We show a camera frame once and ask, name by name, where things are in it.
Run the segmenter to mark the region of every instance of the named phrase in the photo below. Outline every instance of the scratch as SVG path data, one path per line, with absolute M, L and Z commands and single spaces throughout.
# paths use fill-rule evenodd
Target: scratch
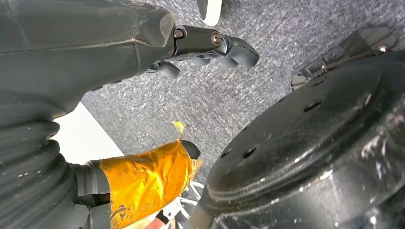
M 12 16 L 12 20 L 15 21 L 15 23 L 18 25 L 18 29 L 20 30 L 20 33 L 21 33 L 22 37 L 24 38 L 25 43 L 27 45 L 29 45 L 27 37 L 25 37 L 24 30 L 22 29 L 22 27 L 20 25 L 20 22 L 18 21 L 17 17 L 15 17 L 14 12 L 13 12 L 13 10 L 11 8 L 10 0 L 7 0 L 6 2 L 7 2 L 6 6 L 7 6 L 7 9 L 9 10 L 9 12 L 10 12 L 10 14 Z
M 381 180 L 381 177 L 382 177 L 382 173 L 381 173 L 381 163 L 380 163 L 380 162 L 376 162 L 376 163 L 375 163 L 375 167 L 377 168 L 378 180 Z
M 368 142 L 362 149 L 362 158 L 368 158 L 369 154 L 372 154 L 374 156 L 373 153 L 373 148 L 377 146 L 378 144 L 378 140 L 380 140 L 380 136 L 377 135 L 375 136 L 373 139 L 371 139 L 370 142 Z

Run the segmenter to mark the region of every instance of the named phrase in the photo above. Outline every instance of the black plastic cover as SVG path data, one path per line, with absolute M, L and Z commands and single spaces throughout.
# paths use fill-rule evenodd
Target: black plastic cover
M 405 228 L 405 51 L 352 62 L 225 148 L 189 229 Z

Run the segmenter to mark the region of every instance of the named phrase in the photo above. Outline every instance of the metal screw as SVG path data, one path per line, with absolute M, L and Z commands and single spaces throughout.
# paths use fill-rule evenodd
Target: metal screw
M 220 45 L 222 41 L 222 36 L 217 31 L 214 31 L 213 34 L 211 35 L 211 41 L 213 42 L 214 45 Z
M 174 38 L 176 38 L 176 39 L 180 39 L 180 38 L 184 37 L 184 33 L 182 30 L 175 30 L 173 32 L 173 35 L 174 35 Z
M 387 52 L 388 47 L 385 44 L 378 45 L 377 50 L 380 52 Z

